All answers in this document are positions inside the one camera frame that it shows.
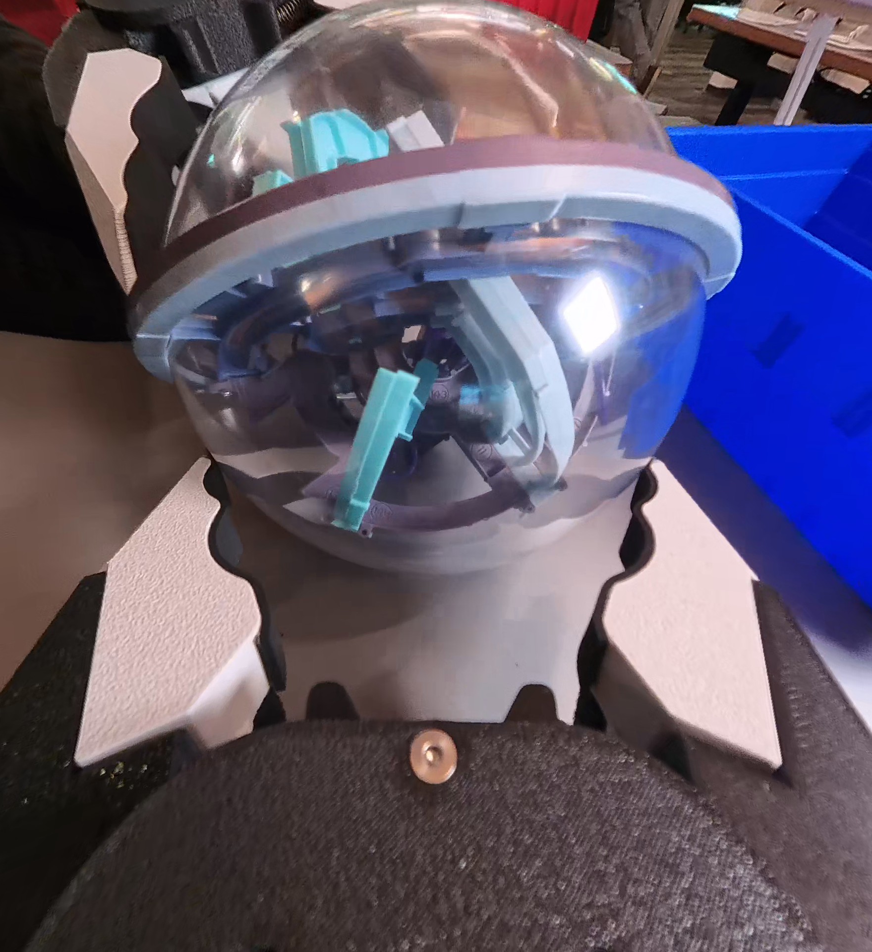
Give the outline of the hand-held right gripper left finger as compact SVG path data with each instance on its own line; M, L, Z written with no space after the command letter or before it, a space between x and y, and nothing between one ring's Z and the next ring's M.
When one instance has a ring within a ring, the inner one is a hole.
M202 750L248 736L287 684L280 636L217 464L202 456L109 560L75 763L184 732Z

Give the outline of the clear plastic maze ball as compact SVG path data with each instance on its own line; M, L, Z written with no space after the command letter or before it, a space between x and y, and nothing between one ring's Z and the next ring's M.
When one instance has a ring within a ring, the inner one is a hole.
M512 6L365 2L211 113L130 336L275 523L460 574L637 481L741 254L728 190L589 46Z

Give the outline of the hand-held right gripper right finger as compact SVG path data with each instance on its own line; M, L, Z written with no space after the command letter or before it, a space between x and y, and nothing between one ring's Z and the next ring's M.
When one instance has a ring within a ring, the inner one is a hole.
M634 748L701 741L772 772L782 754L758 578L664 463L643 475L629 526L641 550L596 611L594 698Z

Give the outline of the blue plastic bin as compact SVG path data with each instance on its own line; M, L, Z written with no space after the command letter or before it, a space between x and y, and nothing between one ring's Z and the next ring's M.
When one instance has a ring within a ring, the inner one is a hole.
M685 126L742 260L687 407L872 610L872 125Z

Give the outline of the long wooden table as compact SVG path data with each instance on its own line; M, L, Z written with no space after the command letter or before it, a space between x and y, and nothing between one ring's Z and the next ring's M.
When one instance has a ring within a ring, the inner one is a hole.
M759 44L775 53L800 58L811 47L821 49L816 60L817 69L834 69L862 78L872 84L872 48L861 45L845 46L829 37L820 44L814 40L815 29L823 17L834 22L845 21L872 28L872 1L869 2L793 2L803 7L806 20L793 20L775 15L767 20L765 14L741 13L739 7L696 4L688 13L688 22L722 33L738 36Z

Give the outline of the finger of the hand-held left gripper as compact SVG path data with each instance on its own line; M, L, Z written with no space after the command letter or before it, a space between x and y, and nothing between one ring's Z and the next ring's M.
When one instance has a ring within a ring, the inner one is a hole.
M86 55L64 132L109 267L132 292L163 244L197 114L165 58L109 50Z

